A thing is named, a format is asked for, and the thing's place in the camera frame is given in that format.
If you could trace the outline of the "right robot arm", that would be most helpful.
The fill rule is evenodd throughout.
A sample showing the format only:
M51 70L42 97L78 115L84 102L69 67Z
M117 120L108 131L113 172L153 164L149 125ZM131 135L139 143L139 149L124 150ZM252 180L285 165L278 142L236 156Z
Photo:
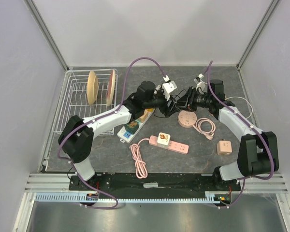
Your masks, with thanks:
M279 168L277 137L264 132L250 123L235 105L225 99L222 80L210 80L207 92L190 87L176 102L181 110L194 112L197 108L207 108L215 119L223 123L240 142L237 160L219 167L219 174L212 177L212 186L223 190L229 180L255 177L262 180L272 178Z

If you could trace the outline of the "white multicolour power strip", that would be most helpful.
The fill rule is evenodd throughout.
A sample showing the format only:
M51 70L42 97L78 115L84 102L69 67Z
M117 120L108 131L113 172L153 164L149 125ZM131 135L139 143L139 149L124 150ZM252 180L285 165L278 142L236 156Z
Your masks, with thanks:
M141 117L139 117L138 119L130 123L125 124L117 133L117 136L120 139L120 141L122 143L129 144L137 135L137 133L140 131L140 129L145 125L145 123L151 117L153 112L154 112L154 108L146 109L144 111L144 114Z

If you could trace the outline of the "dark green cube socket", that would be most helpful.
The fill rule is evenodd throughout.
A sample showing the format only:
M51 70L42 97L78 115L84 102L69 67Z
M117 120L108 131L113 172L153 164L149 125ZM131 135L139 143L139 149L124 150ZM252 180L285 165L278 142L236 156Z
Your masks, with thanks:
M137 121L132 121L124 125L125 130L130 134L135 134L139 129L139 123Z

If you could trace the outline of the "pink long power strip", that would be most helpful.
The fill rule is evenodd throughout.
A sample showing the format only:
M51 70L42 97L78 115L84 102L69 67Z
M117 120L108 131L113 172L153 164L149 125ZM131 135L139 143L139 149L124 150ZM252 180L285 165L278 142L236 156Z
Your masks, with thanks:
M179 143L179 142L175 142L175 141L170 141L168 146L161 146L158 144L158 137L157 136L150 136L149 138L149 144L150 145L153 145L153 146L156 146L156 147L160 147L160 148L163 148L163 149L166 149L166 150L170 150L170 151L173 151L173 152L177 152L177 153L180 153L180 154L187 154L188 153L188 150L189 150L189 146L186 145L186 144L182 144L182 143Z

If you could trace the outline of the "pink round power socket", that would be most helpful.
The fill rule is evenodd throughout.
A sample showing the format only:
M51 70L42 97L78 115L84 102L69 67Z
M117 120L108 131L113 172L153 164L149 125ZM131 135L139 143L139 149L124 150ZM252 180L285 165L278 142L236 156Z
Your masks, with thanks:
M191 128L197 122L197 115L190 111L180 111L178 115L178 123L184 128Z

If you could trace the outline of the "beige wooden cube socket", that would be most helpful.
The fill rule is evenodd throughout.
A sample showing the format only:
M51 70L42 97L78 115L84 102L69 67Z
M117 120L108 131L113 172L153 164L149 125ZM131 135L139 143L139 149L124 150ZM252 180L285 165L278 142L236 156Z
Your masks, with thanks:
M148 114L143 114L141 117L139 117L137 120L140 122L140 123L143 123L148 117Z

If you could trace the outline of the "pink cube socket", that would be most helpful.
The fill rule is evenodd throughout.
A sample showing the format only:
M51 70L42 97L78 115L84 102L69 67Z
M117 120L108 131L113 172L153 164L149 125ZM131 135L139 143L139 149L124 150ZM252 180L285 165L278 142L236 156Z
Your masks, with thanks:
M220 140L217 143L217 153L219 155L229 155L232 153L231 141Z

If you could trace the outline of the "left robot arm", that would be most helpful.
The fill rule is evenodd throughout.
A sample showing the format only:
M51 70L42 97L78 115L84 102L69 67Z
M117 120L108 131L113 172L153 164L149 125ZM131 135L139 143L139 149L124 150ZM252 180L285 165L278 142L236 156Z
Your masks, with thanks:
M150 81L143 81L136 92L115 108L92 117L80 118L74 115L69 119L58 144L68 155L66 159L71 161L84 189L91 190L97 183L89 160L93 140L105 131L140 118L145 109L159 108L165 116L170 116L174 107L171 93L176 89L174 81L158 87Z

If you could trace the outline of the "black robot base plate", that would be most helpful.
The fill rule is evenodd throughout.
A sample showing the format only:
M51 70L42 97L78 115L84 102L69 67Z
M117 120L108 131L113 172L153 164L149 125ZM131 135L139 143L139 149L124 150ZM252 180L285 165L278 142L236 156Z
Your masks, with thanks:
M216 180L211 174L153 173L139 179L134 173L98 173L89 185L116 197L202 197L206 192L240 191L235 180Z

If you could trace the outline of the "white cube socket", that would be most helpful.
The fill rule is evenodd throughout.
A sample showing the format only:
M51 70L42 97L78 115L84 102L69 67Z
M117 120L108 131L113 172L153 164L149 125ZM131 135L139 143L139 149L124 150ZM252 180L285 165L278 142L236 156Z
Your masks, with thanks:
M171 136L167 133L160 132L157 138L157 145L162 148L168 148Z

